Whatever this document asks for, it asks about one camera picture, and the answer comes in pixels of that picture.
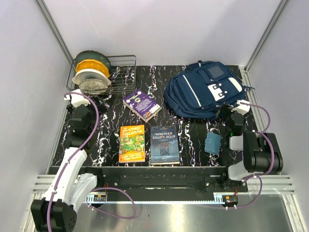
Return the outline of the navy blue student backpack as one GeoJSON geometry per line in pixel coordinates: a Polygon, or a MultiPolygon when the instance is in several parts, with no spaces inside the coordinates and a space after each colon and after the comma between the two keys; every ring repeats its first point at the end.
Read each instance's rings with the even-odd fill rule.
{"type": "Polygon", "coordinates": [[[247,89],[224,64],[198,61],[170,79],[164,98],[180,117],[214,120],[224,103],[245,100],[247,89]]]}

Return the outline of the dark blue 1984 book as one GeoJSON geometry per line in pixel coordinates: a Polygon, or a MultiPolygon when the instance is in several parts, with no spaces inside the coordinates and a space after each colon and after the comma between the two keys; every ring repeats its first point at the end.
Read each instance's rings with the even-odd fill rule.
{"type": "Polygon", "coordinates": [[[175,125],[151,127],[150,163],[177,165],[180,163],[178,134],[175,125]]]}

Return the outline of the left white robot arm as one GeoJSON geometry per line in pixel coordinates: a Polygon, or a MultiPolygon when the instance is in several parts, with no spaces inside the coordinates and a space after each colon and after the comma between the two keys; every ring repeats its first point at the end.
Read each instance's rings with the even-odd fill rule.
{"type": "Polygon", "coordinates": [[[79,146],[70,146],[65,150],[62,163],[50,187],[41,199],[33,200],[30,210],[38,232],[71,232],[74,230],[77,212],[87,195],[100,191],[104,179],[96,174],[79,174],[87,158],[86,146],[98,127],[99,111],[95,102],[79,92],[68,92],[65,100],[70,101],[74,110],[86,109],[91,104],[95,111],[96,121],[93,129],[84,129],[79,146]]]}

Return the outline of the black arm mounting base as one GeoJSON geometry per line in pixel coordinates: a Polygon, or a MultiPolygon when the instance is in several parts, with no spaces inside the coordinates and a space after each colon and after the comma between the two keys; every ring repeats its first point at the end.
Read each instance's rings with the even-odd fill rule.
{"type": "Polygon", "coordinates": [[[97,176],[109,204],[223,204],[225,195],[248,192],[247,184],[228,179],[225,167],[82,167],[80,173],[97,176]]]}

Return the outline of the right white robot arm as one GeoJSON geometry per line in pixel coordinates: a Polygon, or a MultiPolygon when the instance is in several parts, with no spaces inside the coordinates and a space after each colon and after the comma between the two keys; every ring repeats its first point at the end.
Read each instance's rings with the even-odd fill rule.
{"type": "Polygon", "coordinates": [[[231,191],[236,187],[236,181],[246,182],[252,177],[258,178],[270,173],[279,173],[283,169],[283,158],[276,135],[268,133],[270,114],[262,106],[245,100],[238,100],[234,107],[224,103],[218,116],[225,122],[224,145],[233,151],[241,151],[242,160],[227,167],[227,175],[219,179],[223,191],[231,191]],[[263,110],[268,123],[262,131],[245,131],[245,115],[250,108],[263,110]]]}

